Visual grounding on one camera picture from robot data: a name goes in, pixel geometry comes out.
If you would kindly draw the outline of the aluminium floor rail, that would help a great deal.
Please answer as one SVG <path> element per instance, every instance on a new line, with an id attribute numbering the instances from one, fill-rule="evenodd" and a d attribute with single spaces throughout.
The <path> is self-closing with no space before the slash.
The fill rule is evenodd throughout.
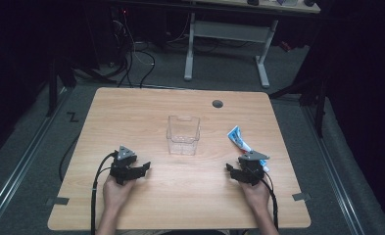
<path id="1" fill-rule="evenodd" d="M 52 123 L 72 92 L 72 88 L 60 90 L 53 113 L 50 113 L 49 106 L 45 104 L 49 94 L 42 92 L 0 149 L 0 219 L 21 187 Z"/>
<path id="2" fill-rule="evenodd" d="M 319 136 L 315 129 L 313 112 L 310 108 L 301 108 L 304 117 L 309 124 L 315 142 L 319 148 L 320 155 L 324 164 L 326 174 L 328 175 L 329 183 L 332 187 L 339 208 L 346 220 L 351 235 L 365 235 L 360 219 L 354 209 L 352 200 L 347 193 L 347 190 L 341 180 L 341 177 L 332 162 L 330 152 L 322 137 Z"/>

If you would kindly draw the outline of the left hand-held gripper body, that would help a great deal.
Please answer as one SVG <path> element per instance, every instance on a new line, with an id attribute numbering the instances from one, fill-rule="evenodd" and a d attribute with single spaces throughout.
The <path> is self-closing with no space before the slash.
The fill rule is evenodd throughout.
<path id="1" fill-rule="evenodd" d="M 117 180 L 117 183 L 123 185 L 125 181 L 134 180 L 131 173 L 135 170 L 142 170 L 140 167 L 131 165 L 137 161 L 137 155 L 124 146 L 120 146 L 117 155 L 112 162 L 110 175 Z"/>

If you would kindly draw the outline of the person's right hand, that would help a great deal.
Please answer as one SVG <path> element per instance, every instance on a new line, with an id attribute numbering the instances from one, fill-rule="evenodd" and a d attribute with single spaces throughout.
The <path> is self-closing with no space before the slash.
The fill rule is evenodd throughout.
<path id="1" fill-rule="evenodd" d="M 250 209 L 254 213 L 268 211 L 269 192 L 267 187 L 261 181 L 256 185 L 241 183 L 240 186 Z"/>

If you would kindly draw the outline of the blue white toothpaste tube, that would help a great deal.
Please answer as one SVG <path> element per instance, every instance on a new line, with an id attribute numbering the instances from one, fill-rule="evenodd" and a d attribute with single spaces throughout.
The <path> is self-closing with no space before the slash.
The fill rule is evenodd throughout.
<path id="1" fill-rule="evenodd" d="M 269 172 L 267 160 L 269 156 L 253 150 L 242 138 L 241 129 L 238 125 L 234 126 L 228 133 L 227 137 L 243 152 L 239 160 L 253 163 L 260 166 L 264 171 Z"/>

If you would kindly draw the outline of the clear plastic container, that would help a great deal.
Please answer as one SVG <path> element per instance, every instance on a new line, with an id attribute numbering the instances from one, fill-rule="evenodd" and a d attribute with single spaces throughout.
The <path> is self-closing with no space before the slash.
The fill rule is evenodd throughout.
<path id="1" fill-rule="evenodd" d="M 168 117 L 168 151 L 172 155 L 194 156 L 199 140 L 200 119 L 198 117 Z"/>

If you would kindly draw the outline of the grey metal frame desk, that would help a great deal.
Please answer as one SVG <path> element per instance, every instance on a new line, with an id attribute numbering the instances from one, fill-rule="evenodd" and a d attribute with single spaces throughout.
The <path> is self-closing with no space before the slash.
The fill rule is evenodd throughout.
<path id="1" fill-rule="evenodd" d="M 315 0 L 185 0 L 191 7 L 226 7 L 228 10 L 255 10 L 257 13 L 296 14 L 302 16 L 318 15 L 321 11 Z M 184 69 L 184 79 L 193 77 L 194 41 L 196 37 L 226 39 L 241 42 L 261 43 L 263 48 L 255 57 L 261 86 L 269 88 L 265 70 L 265 58 L 276 32 L 278 17 L 267 25 L 255 23 L 235 23 L 233 20 L 223 23 L 221 20 L 197 20 L 196 15 L 189 15 L 188 51 Z"/>

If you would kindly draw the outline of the person's left hand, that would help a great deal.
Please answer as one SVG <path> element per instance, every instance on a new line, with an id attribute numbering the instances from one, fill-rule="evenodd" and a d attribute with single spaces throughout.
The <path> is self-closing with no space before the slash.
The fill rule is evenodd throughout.
<path id="1" fill-rule="evenodd" d="M 120 209 L 127 201 L 135 180 L 125 181 L 123 185 L 109 175 L 103 186 L 103 198 L 106 210 Z"/>

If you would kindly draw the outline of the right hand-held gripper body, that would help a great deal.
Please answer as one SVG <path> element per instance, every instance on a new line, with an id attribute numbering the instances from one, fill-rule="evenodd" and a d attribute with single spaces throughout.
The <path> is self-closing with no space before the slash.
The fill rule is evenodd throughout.
<path id="1" fill-rule="evenodd" d="M 267 155 L 254 150 L 246 152 L 238 158 L 241 169 L 249 183 L 256 185 L 265 177 L 267 160 Z"/>

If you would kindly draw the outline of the black metal stand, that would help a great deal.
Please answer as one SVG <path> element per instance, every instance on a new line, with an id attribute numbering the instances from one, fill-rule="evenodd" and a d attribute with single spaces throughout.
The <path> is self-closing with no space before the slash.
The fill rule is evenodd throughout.
<path id="1" fill-rule="evenodd" d="M 49 64 L 49 103 L 47 116 L 51 117 L 57 109 L 58 80 L 67 88 L 76 86 L 76 79 L 72 71 L 72 62 L 67 58 L 55 57 Z"/>
<path id="2" fill-rule="evenodd" d="M 296 82 L 290 86 L 269 94 L 270 99 L 277 99 L 286 94 L 300 93 L 299 104 L 301 106 L 315 105 L 313 128 L 319 137 L 322 137 L 322 122 L 325 115 L 325 98 L 328 77 L 311 77 Z"/>

